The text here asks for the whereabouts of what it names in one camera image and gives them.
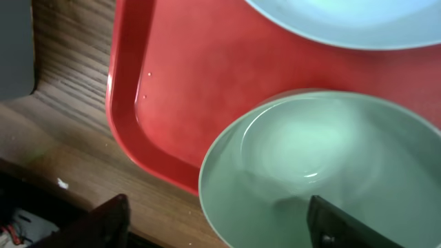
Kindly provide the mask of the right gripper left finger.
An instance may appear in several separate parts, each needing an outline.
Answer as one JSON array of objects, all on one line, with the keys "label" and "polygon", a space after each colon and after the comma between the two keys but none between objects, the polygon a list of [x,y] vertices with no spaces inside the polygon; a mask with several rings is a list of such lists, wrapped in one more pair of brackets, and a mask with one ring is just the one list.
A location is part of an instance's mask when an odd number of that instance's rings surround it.
[{"label": "right gripper left finger", "polygon": [[30,248],[126,248],[130,209],[119,194]]}]

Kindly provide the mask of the mint green bowl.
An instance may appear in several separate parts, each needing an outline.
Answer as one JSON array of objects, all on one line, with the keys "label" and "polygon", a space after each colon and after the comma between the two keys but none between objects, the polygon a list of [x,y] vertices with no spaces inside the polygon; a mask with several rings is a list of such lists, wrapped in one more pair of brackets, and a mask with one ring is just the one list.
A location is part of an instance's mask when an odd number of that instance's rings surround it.
[{"label": "mint green bowl", "polygon": [[310,247],[312,196],[401,247],[439,247],[440,131],[374,96],[279,96],[220,133],[198,191],[230,247]]}]

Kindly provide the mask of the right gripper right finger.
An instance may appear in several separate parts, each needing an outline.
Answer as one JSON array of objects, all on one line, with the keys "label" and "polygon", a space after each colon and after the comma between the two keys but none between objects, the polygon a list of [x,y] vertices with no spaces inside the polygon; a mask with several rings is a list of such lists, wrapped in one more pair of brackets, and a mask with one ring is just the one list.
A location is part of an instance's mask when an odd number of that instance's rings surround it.
[{"label": "right gripper right finger", "polygon": [[313,248],[402,248],[324,198],[310,198],[307,226]]}]

